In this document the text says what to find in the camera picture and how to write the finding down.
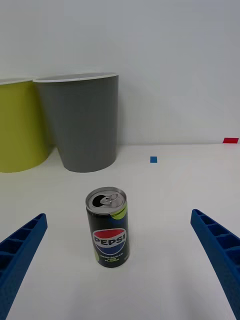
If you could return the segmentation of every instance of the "can lid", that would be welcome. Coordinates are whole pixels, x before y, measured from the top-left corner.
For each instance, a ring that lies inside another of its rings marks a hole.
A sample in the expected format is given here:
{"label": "can lid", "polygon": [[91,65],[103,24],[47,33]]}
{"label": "can lid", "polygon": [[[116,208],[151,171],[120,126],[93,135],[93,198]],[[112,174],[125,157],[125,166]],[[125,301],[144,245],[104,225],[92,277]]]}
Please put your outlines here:
{"label": "can lid", "polygon": [[126,194],[121,189],[102,187],[86,197],[86,207],[98,215],[114,215],[125,206],[126,200]]}

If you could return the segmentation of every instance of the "yellow trash can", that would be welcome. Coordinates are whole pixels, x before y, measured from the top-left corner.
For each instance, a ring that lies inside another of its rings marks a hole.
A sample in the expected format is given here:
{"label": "yellow trash can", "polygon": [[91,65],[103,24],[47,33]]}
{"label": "yellow trash can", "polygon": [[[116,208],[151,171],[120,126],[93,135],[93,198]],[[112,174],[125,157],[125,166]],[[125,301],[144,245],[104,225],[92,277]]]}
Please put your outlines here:
{"label": "yellow trash can", "polygon": [[46,125],[34,83],[0,80],[0,172],[27,170],[47,157]]}

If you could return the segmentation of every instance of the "white wall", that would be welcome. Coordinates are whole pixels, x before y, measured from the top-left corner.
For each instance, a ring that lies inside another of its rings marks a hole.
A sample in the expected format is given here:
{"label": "white wall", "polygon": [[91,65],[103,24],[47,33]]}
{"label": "white wall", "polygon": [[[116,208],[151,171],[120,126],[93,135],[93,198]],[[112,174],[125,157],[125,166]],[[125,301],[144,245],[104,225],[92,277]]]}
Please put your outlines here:
{"label": "white wall", "polygon": [[7,0],[0,77],[115,71],[122,143],[240,137],[239,0]]}

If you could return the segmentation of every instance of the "black can label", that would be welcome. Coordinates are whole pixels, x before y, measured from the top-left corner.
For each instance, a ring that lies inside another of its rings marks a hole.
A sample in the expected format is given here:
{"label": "black can label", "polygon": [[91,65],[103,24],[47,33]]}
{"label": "black can label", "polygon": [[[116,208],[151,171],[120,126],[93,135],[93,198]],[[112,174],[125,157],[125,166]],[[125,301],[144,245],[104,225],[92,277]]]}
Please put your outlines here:
{"label": "black can label", "polygon": [[114,268],[129,257],[127,206],[114,215],[95,215],[88,212],[96,260]]}

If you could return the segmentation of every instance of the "lime green label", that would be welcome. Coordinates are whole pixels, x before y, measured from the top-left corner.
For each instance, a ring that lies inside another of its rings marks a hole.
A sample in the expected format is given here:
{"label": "lime green label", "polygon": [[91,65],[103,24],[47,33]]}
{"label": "lime green label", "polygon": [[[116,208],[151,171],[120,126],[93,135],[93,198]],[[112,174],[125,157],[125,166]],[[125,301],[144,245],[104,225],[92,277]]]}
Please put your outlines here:
{"label": "lime green label", "polygon": [[126,205],[126,207],[122,211],[115,213],[111,217],[115,220],[121,220],[126,215],[127,211],[128,211],[128,206]]}

